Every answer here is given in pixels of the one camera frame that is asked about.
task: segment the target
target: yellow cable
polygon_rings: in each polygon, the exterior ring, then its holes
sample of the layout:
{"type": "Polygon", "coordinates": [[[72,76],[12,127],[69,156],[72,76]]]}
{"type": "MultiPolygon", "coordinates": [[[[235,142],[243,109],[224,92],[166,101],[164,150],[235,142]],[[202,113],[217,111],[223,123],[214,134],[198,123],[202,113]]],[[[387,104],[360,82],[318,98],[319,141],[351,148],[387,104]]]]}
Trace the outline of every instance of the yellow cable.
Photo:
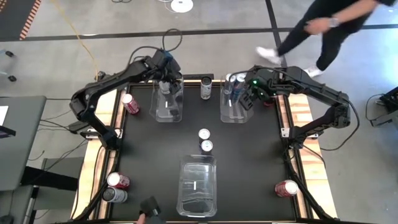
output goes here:
{"type": "Polygon", "coordinates": [[[65,15],[65,12],[63,11],[63,9],[60,7],[59,3],[57,0],[51,0],[51,2],[54,4],[54,6],[58,9],[58,11],[60,12],[61,16],[64,18],[64,20],[67,22],[67,24],[69,24],[69,26],[73,29],[73,31],[76,34],[77,39],[79,40],[79,43],[81,44],[82,47],[84,47],[87,51],[87,53],[90,55],[91,59],[93,59],[93,64],[94,64],[94,69],[95,69],[95,80],[98,80],[98,66],[97,63],[94,59],[93,54],[90,52],[90,50],[88,50],[88,48],[86,47],[86,45],[83,43],[83,41],[81,41],[78,32],[76,31],[75,27],[72,25],[72,22],[68,19],[68,17],[65,15]]]}

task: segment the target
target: black pants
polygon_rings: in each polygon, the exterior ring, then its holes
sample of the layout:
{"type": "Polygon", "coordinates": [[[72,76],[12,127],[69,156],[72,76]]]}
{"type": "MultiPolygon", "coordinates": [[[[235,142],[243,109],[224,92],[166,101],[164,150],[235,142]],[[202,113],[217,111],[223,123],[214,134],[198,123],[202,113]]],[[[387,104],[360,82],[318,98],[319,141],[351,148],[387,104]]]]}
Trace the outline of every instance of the black pants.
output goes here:
{"type": "MultiPolygon", "coordinates": [[[[345,7],[347,6],[339,6],[338,4],[334,4],[334,6],[331,7],[329,4],[326,4],[325,0],[314,1],[303,18],[298,22],[293,30],[290,31],[286,39],[278,47],[277,51],[279,56],[283,56],[287,52],[291,51],[310,36],[310,34],[304,30],[304,27],[307,25],[307,21],[319,17],[331,17],[331,15],[345,7]]],[[[334,61],[340,51],[343,41],[350,34],[359,31],[369,16],[370,14],[341,24],[322,35],[322,52],[317,61],[317,67],[320,70],[325,70],[334,61]]]]}

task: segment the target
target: chair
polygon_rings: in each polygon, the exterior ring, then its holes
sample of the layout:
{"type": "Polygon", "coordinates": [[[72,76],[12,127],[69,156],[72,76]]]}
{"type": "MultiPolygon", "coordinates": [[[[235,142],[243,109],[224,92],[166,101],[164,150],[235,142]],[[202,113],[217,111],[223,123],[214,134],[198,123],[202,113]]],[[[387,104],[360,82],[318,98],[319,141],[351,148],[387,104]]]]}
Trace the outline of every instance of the chair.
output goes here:
{"type": "MultiPolygon", "coordinates": [[[[10,51],[8,51],[8,50],[5,50],[5,49],[1,49],[1,50],[0,50],[0,54],[6,54],[8,57],[13,57],[13,56],[14,56],[14,54],[13,54],[12,52],[10,52],[10,51]]],[[[11,82],[17,81],[17,78],[16,78],[14,75],[8,75],[7,72],[2,72],[2,71],[0,71],[0,75],[5,75],[5,76],[7,76],[8,79],[9,79],[11,82]]]]}

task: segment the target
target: wristwatch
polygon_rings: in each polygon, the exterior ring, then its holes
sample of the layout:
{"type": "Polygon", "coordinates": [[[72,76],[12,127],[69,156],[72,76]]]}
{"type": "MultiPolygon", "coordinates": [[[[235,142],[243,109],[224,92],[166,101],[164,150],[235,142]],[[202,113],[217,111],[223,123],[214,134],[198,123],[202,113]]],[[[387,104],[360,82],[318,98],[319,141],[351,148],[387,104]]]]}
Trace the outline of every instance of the wristwatch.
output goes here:
{"type": "Polygon", "coordinates": [[[340,22],[339,22],[339,20],[337,18],[331,17],[329,19],[329,27],[335,28],[335,27],[338,27],[339,25],[340,25],[340,22]]]}

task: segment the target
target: man's leg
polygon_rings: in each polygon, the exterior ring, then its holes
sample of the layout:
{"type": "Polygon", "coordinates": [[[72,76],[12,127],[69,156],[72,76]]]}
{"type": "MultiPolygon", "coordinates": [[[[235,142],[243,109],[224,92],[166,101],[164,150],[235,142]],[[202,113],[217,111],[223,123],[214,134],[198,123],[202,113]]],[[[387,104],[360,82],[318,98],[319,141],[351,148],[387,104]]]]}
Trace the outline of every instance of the man's leg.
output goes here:
{"type": "Polygon", "coordinates": [[[340,51],[341,44],[350,34],[350,32],[336,27],[322,36],[322,52],[317,61],[317,67],[321,71],[326,70],[335,60],[340,51]]]}
{"type": "Polygon", "coordinates": [[[324,4],[323,0],[315,0],[308,8],[303,18],[297,23],[293,30],[290,31],[286,39],[276,50],[257,47],[257,53],[272,63],[280,64],[281,56],[294,49],[310,36],[310,34],[304,30],[307,21],[318,17],[328,16],[328,9],[325,7],[327,7],[327,5],[324,4]]]}

